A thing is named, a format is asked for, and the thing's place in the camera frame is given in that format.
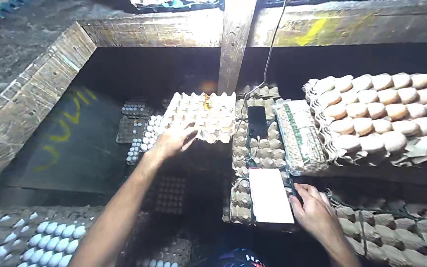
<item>yellow paint marking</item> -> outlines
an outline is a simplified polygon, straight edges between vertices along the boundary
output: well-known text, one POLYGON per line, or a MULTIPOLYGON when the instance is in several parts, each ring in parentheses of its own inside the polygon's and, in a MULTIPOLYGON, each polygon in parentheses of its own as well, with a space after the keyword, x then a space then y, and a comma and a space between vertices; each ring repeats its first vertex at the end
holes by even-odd
POLYGON ((58 135, 51 135, 49 136, 49 139, 56 142, 62 142, 67 141, 70 137, 70 129, 68 128, 68 125, 64 120, 59 120, 60 125, 65 129, 65 135, 64 136, 58 136, 58 135))
POLYGON ((88 90, 87 88, 85 88, 85 91, 87 92, 87 94, 88 94, 91 98, 93 98, 93 99, 95 99, 95 100, 96 100, 96 95, 94 95, 90 90, 88 90))
POLYGON ((87 105, 89 105, 89 104, 90 104, 90 102, 88 102, 88 99, 86 99, 86 98, 85 98, 84 94, 82 94, 81 92, 77 91, 77 95, 78 95, 78 97, 80 97, 80 99, 81 99, 82 101, 84 101, 84 102, 85 102, 85 104, 87 104, 87 105))
POLYGON ((297 37, 297 43, 300 46, 305 46, 315 39, 316 35, 324 28, 328 19, 318 19, 314 22, 311 29, 303 36, 297 37))
POLYGON ((45 151, 48 151, 49 153, 51 153, 52 156, 53 156, 53 158, 52 158, 52 161, 49 162, 49 164, 44 165, 44 166, 35 167, 34 169, 36 171, 42 171, 42 170, 47 169, 50 166, 56 165, 57 164, 57 160, 59 158, 59 152, 57 152, 56 149, 53 146, 51 146, 51 145, 45 145, 43 149, 45 151))
POLYGON ((76 97, 74 97, 75 106, 77 108, 77 111, 75 112, 75 116, 72 116, 68 114, 67 112, 64 112, 64 116, 67 117, 71 122, 74 124, 78 124, 78 119, 80 118, 80 102, 76 97))

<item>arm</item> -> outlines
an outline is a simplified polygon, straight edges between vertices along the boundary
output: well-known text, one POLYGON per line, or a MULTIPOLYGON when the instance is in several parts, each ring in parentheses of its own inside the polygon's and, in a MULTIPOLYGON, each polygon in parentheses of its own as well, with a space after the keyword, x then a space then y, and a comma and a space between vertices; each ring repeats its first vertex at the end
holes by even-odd
POLYGON ((90 228, 70 267, 105 267, 116 261, 133 231, 139 207, 157 170, 167 158, 186 150, 196 133, 184 124, 169 128, 157 139, 90 228))
POLYGON ((304 204, 291 196, 294 216, 299 224, 322 244, 334 266, 359 267, 355 252, 342 234, 337 216, 329 200, 317 188, 308 184, 294 184, 304 204))

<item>wooden beam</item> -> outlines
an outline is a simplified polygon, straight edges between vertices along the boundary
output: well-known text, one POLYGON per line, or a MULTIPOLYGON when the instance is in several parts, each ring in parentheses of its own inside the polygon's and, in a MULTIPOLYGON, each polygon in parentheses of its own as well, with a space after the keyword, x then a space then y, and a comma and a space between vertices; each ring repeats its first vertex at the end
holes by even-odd
POLYGON ((218 94, 232 95, 237 87, 255 6, 256 0, 225 1, 218 94))

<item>wire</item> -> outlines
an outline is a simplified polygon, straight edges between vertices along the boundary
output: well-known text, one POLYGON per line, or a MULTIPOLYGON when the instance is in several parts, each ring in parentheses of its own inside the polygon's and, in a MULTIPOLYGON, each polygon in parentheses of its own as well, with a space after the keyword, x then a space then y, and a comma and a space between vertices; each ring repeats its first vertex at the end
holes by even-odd
POLYGON ((240 124, 241 124, 241 121, 243 120, 243 109, 245 108, 245 105, 246 105, 246 97, 249 94, 251 94, 253 91, 255 91, 256 89, 260 88, 266 82, 266 73, 268 72, 268 65, 270 64, 271 52, 273 51, 274 40, 276 38, 276 33, 278 31, 279 24, 281 22, 281 19, 283 17, 285 9, 286 9, 286 0, 284 0, 283 9, 281 11, 281 15, 279 17, 278 24, 276 24, 276 28, 275 28, 274 33, 273 33, 273 39, 271 40, 270 51, 268 53, 268 59, 266 60, 266 65, 265 65, 265 72, 263 73, 263 82, 261 84, 259 84, 258 86, 255 86, 252 90, 250 90, 248 93, 246 93, 245 96, 243 97, 243 106, 241 107, 241 110, 240 110, 241 119, 240 119, 240 122, 238 124, 238 128, 235 130, 235 134, 237 133, 238 129, 240 129, 240 124))

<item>hand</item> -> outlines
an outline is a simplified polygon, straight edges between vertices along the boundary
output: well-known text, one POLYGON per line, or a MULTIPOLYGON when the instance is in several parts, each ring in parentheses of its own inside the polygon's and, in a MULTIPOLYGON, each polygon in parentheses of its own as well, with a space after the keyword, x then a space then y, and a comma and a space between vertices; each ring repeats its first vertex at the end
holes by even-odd
POLYGON ((166 129, 158 137, 153 148, 150 150, 163 159, 175 156, 179 152, 185 151, 194 141, 198 130, 189 126, 194 121, 187 121, 181 125, 173 126, 166 129))
POLYGON ((299 224, 323 245, 343 239, 342 228, 326 195, 308 184, 294 183, 294 188, 304 202, 301 206, 298 198, 289 197, 299 224))

